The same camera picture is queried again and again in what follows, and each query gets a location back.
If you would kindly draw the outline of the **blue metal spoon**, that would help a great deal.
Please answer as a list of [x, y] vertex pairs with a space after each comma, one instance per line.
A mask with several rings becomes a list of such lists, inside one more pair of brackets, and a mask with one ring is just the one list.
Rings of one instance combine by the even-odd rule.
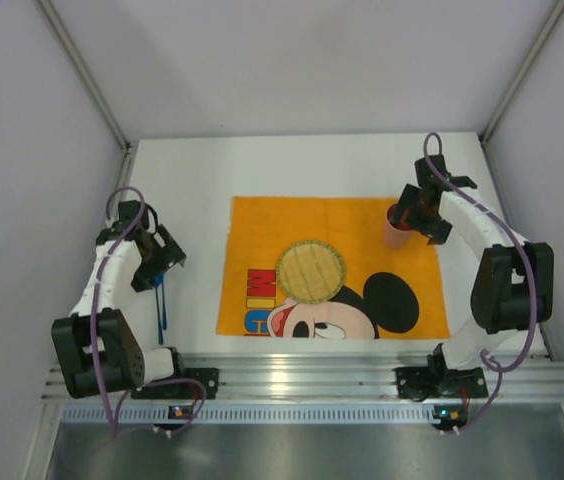
[[161, 275], [158, 275], [155, 278], [154, 294], [155, 294], [157, 323], [158, 323], [158, 344], [162, 345], [164, 343], [164, 335], [163, 335], [164, 330], [161, 328], [162, 307], [161, 307], [161, 298], [160, 298], [160, 281], [161, 281]]

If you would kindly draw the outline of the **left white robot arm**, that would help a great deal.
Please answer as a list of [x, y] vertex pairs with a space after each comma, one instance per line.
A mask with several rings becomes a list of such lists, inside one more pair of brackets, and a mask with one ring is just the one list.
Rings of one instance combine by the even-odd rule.
[[139, 338], [164, 317], [124, 308], [163, 285], [166, 272], [186, 254], [154, 208], [139, 200], [118, 204], [118, 218], [96, 238], [93, 270], [75, 307], [51, 327], [60, 370], [74, 398], [139, 388], [177, 371], [175, 351], [143, 347]]

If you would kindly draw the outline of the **orange cartoon mouse cloth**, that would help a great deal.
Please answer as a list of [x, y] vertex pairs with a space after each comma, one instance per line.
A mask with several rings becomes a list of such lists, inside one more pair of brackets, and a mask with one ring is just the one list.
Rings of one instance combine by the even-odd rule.
[[[434, 247], [409, 234], [383, 241], [391, 198], [236, 197], [232, 202], [216, 332], [251, 338], [434, 340], [450, 334]], [[342, 291], [300, 305], [276, 266], [292, 245], [323, 242], [343, 259]]]

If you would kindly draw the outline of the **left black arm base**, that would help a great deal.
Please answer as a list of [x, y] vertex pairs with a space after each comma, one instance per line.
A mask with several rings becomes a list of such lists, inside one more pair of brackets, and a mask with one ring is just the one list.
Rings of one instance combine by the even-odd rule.
[[194, 400], [216, 398], [220, 384], [220, 370], [217, 368], [186, 368], [175, 382], [176, 376], [148, 384], [141, 390], [134, 390], [131, 397], [136, 400]]

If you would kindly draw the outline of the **woven bamboo round plate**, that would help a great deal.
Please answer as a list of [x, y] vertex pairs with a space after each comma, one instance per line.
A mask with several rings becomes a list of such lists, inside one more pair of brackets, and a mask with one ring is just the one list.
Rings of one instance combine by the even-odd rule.
[[332, 299], [344, 286], [346, 265], [330, 244], [300, 241], [289, 246], [276, 263], [277, 282], [285, 295], [305, 304]]

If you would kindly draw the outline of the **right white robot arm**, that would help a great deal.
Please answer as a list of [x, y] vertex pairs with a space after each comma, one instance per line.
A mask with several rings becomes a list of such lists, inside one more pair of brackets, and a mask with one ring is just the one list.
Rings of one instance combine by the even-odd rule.
[[484, 366], [517, 369], [530, 353], [537, 327], [553, 309], [554, 252], [531, 242], [499, 218], [467, 176], [453, 176], [441, 154], [415, 163], [417, 182], [404, 187], [392, 220], [444, 244], [457, 234], [478, 260], [470, 314], [432, 355], [446, 377]]

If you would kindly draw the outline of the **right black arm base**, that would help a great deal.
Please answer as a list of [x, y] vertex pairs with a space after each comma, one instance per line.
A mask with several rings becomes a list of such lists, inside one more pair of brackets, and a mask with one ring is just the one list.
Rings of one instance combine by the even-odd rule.
[[400, 367], [395, 370], [398, 397], [423, 402], [427, 399], [483, 399], [488, 388], [483, 370], [448, 370], [441, 374], [428, 367]]

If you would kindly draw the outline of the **pink plastic cup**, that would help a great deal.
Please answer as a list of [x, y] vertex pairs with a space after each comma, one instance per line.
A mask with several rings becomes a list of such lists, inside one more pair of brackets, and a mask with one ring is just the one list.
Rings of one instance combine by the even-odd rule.
[[383, 242], [388, 249], [403, 248], [413, 235], [413, 231], [401, 223], [392, 221], [397, 205], [391, 205], [386, 212], [383, 226]]

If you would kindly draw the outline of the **blue metal fork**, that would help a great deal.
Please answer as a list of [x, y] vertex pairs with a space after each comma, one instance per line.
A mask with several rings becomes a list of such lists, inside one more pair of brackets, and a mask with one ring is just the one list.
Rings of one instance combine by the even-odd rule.
[[167, 311], [166, 311], [166, 289], [165, 289], [165, 276], [161, 276], [160, 281], [160, 298], [161, 298], [161, 328], [168, 329]]

